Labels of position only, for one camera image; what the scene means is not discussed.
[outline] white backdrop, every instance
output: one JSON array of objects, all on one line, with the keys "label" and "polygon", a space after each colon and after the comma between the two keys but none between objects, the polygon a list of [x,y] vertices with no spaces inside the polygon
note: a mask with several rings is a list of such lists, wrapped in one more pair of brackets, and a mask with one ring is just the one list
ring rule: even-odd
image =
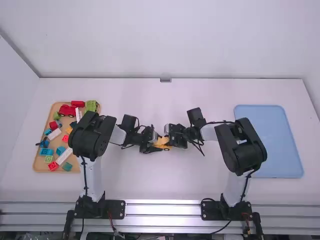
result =
[{"label": "white backdrop", "polygon": [[29,105],[36,92],[38,76],[0,35],[0,179],[9,162]]},{"label": "white backdrop", "polygon": [[320,1],[2,0],[43,77],[302,78],[320,114]]}]

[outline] lego brick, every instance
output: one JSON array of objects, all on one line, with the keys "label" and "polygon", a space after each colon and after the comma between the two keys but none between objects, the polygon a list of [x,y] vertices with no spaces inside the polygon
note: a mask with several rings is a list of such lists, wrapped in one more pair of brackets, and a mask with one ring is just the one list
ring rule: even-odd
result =
[{"label": "lego brick", "polygon": [[72,148],[68,147],[60,157],[56,160],[59,165],[62,165],[64,161],[72,154]]},{"label": "lego brick", "polygon": [[70,127],[72,127],[73,129],[75,128],[76,125],[77,125],[77,121],[73,121],[72,123],[70,123]]},{"label": "lego brick", "polygon": [[58,124],[56,123],[56,121],[49,122],[49,126],[52,131],[54,131],[58,128]]},{"label": "lego brick", "polygon": [[82,112],[80,111],[80,109],[77,107],[75,109],[75,117],[76,117],[76,122],[78,123],[80,121],[80,119],[82,118]]},{"label": "lego brick", "polygon": [[70,134],[72,132],[72,127],[68,126],[68,128],[65,131],[67,134]]},{"label": "lego brick", "polygon": [[48,128],[44,131],[44,135],[48,136],[50,133],[52,133],[51,129]]},{"label": "lego brick", "polygon": [[53,161],[48,164],[48,168],[49,168],[50,172],[53,172],[59,168],[59,164],[57,162]]},{"label": "lego brick", "polygon": [[49,141],[45,140],[45,141],[41,141],[39,147],[40,148],[45,148],[47,149],[49,147]]},{"label": "lego brick", "polygon": [[58,137],[61,134],[61,130],[59,128],[57,128],[56,130],[54,130],[52,133],[50,133],[48,135],[48,139],[50,141],[52,141],[53,139],[55,139],[56,137]]},{"label": "lego brick", "polygon": [[61,154],[66,150],[66,148],[64,146],[58,146],[56,148],[56,154],[58,154],[58,156],[61,156]]},{"label": "lego brick", "polygon": [[71,101],[71,105],[76,106],[78,108],[84,108],[85,102],[84,101]]},{"label": "lego brick", "polygon": [[63,138],[62,138],[62,142],[68,143],[68,139],[69,139],[69,136],[68,135],[64,135]]},{"label": "lego brick", "polygon": [[71,169],[72,169],[72,164],[68,163],[67,161],[65,162],[65,164],[63,165],[62,169],[67,171],[67,172],[70,172]]},{"label": "lego brick", "polygon": [[54,154],[54,150],[50,148],[41,148],[39,152],[40,156],[46,156],[46,155],[52,156],[53,154]]},{"label": "lego brick", "polygon": [[62,128],[62,122],[60,120],[55,120],[55,122],[58,125],[58,128]]},{"label": "lego brick", "polygon": [[61,118],[61,116],[58,114],[57,111],[55,111],[53,114],[53,120],[59,120],[60,118]]},{"label": "lego brick", "polygon": [[47,156],[45,156],[45,158],[44,158],[44,162],[45,162],[45,163],[51,163],[51,162],[53,161],[53,158],[54,158],[54,156],[49,156],[49,155],[47,155]]}]

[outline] blue mat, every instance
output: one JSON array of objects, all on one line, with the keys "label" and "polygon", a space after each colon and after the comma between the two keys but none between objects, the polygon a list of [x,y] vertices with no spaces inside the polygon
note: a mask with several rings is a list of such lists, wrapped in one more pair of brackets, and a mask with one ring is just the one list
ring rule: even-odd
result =
[{"label": "blue mat", "polygon": [[248,118],[267,151],[267,160],[252,176],[301,178],[304,174],[285,110],[278,105],[237,105],[235,119]]}]

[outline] red toy car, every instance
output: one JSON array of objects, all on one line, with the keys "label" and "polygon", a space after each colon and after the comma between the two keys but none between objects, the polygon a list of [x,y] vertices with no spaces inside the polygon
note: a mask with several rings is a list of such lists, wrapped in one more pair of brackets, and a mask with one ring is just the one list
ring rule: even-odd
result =
[{"label": "red toy car", "polygon": [[72,106],[76,106],[77,108],[84,108],[85,102],[84,101],[71,101]]},{"label": "red toy car", "polygon": [[58,114],[62,117],[68,115],[70,118],[73,118],[76,116],[76,106],[68,106],[67,104],[63,104],[60,107]]}]

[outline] yellow toy block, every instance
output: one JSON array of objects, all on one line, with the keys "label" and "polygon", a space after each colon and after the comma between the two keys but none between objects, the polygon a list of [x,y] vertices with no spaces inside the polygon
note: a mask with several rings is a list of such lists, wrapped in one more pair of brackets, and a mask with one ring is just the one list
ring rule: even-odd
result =
[{"label": "yellow toy block", "polygon": [[68,128],[65,131],[67,134],[70,134],[72,132],[72,127],[68,126]]}]

